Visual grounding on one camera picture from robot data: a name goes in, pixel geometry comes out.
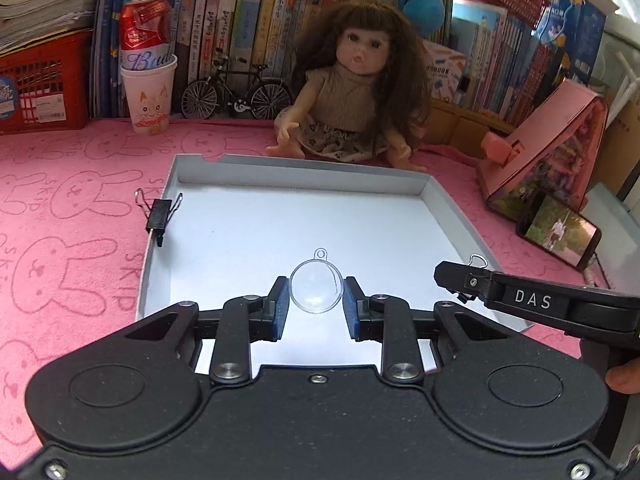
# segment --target red can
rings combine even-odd
[[[120,60],[126,70],[149,70],[169,63],[171,6],[167,0],[134,0],[120,17]]]

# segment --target bicycle wheel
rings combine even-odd
[[[216,84],[198,79],[184,89],[180,110],[187,119],[209,119],[218,110],[221,100]]]
[[[292,104],[291,92],[281,79],[263,81],[249,97],[251,115],[255,119],[273,121],[284,108]]]

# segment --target white paper cup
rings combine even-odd
[[[178,58],[151,70],[120,69],[131,124],[137,134],[159,134],[169,127],[171,92]]]

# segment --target doll hair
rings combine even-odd
[[[374,139],[394,127],[409,145],[418,146],[412,126],[423,126],[430,111],[430,72],[417,33],[395,7],[376,0],[348,0],[324,9],[296,45],[292,89],[296,94],[302,90],[307,70],[336,63],[338,40],[347,28],[382,31],[390,38],[389,58],[373,86],[376,117],[368,129]]]

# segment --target sticker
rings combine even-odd
[[[34,101],[38,122],[66,121],[65,98],[62,94],[45,95]]]
[[[11,117],[18,107],[18,91],[13,79],[0,76],[0,120]]]

